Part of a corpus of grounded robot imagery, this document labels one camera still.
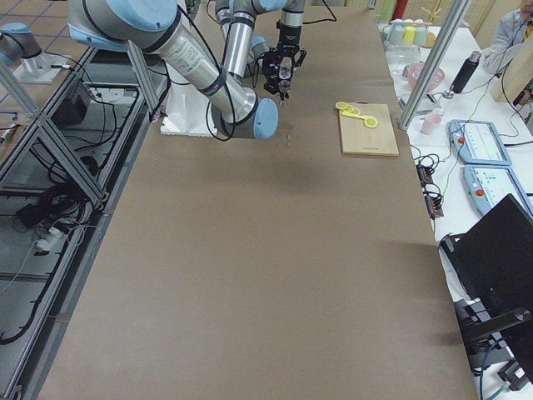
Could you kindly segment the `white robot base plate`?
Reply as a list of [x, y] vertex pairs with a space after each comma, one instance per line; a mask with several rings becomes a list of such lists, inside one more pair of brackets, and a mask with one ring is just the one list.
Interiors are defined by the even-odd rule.
[[213, 133], [217, 133], [217, 129], [207, 98], [190, 84], [173, 83], [167, 97], [161, 134], [209, 138]]

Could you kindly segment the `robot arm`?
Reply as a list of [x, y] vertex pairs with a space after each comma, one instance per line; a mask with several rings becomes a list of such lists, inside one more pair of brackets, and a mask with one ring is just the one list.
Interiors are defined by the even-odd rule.
[[[300, 48], [305, 5], [304, 1], [217, 1], [215, 14], [225, 39], [222, 63], [226, 71], [242, 83], [249, 53], [256, 49], [256, 56], [263, 61], [266, 89], [278, 93], [278, 84], [283, 79], [279, 73], [282, 62], [290, 60], [294, 69], [301, 66], [306, 56]], [[273, 48], [253, 40], [252, 35], [257, 17], [275, 11], [281, 11], [281, 19], [277, 23], [278, 44]]]
[[175, 1], [70, 1], [68, 28], [72, 39], [88, 47], [124, 52], [129, 43], [156, 54], [180, 73], [211, 103], [206, 115], [219, 140], [267, 140], [277, 130], [278, 107], [270, 98], [243, 87], [197, 41], [182, 22]]

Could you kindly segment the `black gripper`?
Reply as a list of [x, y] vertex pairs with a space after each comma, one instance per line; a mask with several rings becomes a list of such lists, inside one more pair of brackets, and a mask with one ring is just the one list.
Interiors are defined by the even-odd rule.
[[278, 54], [277, 47], [270, 47], [267, 52], [263, 54], [262, 72], [266, 78], [263, 87], [270, 94], [279, 94], [278, 84], [281, 81], [278, 77], [278, 68], [280, 61], [284, 57]]
[[301, 25], [287, 25], [282, 20], [276, 22], [279, 30], [278, 44], [276, 51], [278, 54], [295, 54], [294, 68], [299, 68], [305, 61], [307, 51], [300, 48]]

